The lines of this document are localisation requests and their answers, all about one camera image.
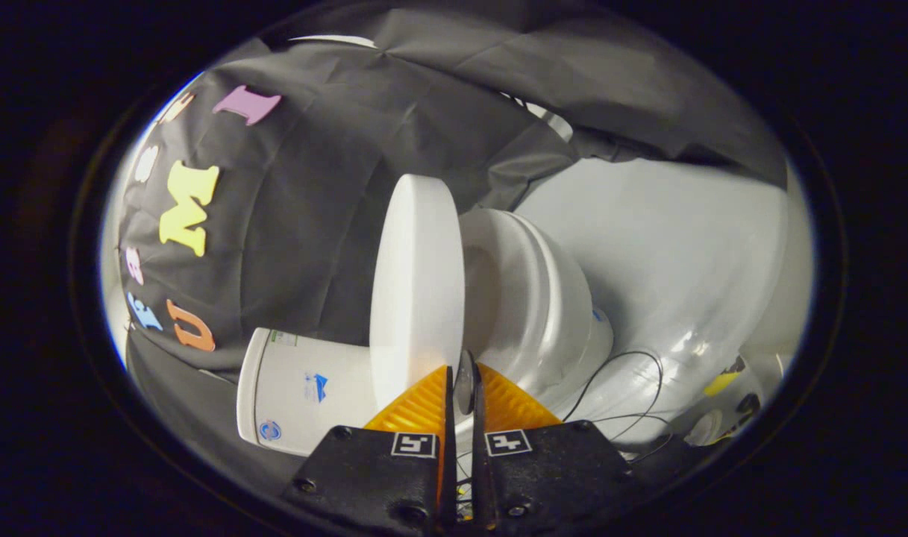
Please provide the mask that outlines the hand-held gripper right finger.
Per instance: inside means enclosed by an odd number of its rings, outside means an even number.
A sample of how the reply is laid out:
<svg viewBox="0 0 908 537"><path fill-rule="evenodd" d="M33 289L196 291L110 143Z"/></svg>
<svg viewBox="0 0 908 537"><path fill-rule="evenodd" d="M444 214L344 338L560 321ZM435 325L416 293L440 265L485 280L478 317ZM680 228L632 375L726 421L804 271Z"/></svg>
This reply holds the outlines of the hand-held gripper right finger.
<svg viewBox="0 0 908 537"><path fill-rule="evenodd" d="M590 421L563 424L475 365L473 513L488 533L590 533L638 506L641 483Z"/></svg>

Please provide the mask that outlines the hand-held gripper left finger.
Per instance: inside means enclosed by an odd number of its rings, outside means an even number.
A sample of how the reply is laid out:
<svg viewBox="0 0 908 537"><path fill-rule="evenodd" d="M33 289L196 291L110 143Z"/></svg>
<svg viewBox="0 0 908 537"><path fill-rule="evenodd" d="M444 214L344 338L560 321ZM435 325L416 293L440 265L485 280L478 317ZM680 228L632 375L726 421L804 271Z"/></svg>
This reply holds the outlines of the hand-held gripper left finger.
<svg viewBox="0 0 908 537"><path fill-rule="evenodd" d="M363 426L336 425L284 490L332 534L437 534L456 521L453 371L416 381Z"/></svg>

